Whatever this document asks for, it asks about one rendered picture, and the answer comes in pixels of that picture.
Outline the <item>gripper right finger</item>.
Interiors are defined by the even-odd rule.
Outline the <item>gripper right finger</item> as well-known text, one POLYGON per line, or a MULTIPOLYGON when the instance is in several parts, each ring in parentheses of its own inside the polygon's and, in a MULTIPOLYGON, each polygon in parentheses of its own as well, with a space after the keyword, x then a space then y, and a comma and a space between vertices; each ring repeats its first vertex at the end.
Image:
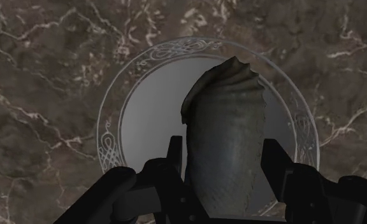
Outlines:
POLYGON ((325 178, 295 163, 275 139, 265 139, 261 168, 276 199, 286 205, 288 224, 367 224, 367 179, 325 178))

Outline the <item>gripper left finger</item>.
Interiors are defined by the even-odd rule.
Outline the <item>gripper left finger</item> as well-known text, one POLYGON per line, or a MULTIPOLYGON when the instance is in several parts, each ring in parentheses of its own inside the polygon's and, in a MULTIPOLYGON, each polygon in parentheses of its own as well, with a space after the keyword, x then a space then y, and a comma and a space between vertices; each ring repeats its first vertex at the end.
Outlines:
POLYGON ((110 169, 54 224, 135 224, 145 214, 156 224, 206 224, 210 217, 181 179, 182 141, 172 136, 167 156, 148 160, 141 172, 110 169))

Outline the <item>grey plate with ornate rim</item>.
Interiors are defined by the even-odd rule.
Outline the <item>grey plate with ornate rim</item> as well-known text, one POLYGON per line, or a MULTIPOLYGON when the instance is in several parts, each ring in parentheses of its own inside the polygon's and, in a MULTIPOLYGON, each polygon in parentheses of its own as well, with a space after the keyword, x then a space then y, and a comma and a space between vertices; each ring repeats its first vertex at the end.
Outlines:
MULTIPOLYGON (((312 113, 297 86, 276 64, 235 42, 184 37, 147 48, 111 82, 97 120, 102 169, 128 166, 140 171, 147 160, 166 156, 172 136, 182 136, 180 172, 185 178, 187 126, 182 123, 182 103, 202 74, 231 57, 249 63, 251 70, 259 74, 266 102, 264 140, 277 140, 295 162, 319 167, 319 137, 312 113)), ((261 159, 259 167, 246 216, 279 209, 261 170, 261 159)))

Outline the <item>grey ridged vase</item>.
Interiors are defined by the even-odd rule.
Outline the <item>grey ridged vase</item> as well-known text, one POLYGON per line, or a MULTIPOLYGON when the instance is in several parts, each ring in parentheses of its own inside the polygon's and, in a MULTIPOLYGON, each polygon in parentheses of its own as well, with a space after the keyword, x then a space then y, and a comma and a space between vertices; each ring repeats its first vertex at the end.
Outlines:
POLYGON ((246 216, 260 173, 266 102, 259 74, 231 57, 195 82, 181 107, 185 180, 210 216, 246 216))

